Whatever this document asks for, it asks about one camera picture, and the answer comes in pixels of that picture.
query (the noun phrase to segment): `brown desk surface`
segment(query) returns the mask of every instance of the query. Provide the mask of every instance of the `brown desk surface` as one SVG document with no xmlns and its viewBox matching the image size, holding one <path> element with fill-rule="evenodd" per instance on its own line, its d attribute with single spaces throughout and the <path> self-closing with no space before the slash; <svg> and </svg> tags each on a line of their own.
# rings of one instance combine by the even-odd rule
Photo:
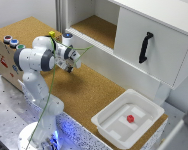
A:
<svg viewBox="0 0 188 150">
<path fill-rule="evenodd" d="M 14 38 L 18 39 L 21 44 L 31 48 L 32 41 L 35 37 L 47 35 L 49 31 L 55 30 L 37 19 L 30 17 L 1 28 L 0 41 L 3 41 L 5 35 L 12 35 Z M 55 32 L 56 36 L 61 35 L 61 33 L 57 31 Z M 42 72 L 42 75 L 48 86 L 50 86 L 52 71 L 45 73 Z M 66 113 L 94 133 L 97 137 L 105 141 L 113 149 L 117 148 L 106 141 L 98 133 L 96 126 L 91 123 L 91 118 L 124 91 L 125 89 L 84 64 L 82 64 L 80 69 L 75 69 L 70 74 L 56 67 L 52 94 L 59 97 L 64 102 L 64 111 Z M 140 149 L 166 119 L 167 115 L 163 115 L 131 148 L 131 150 Z"/>
</svg>

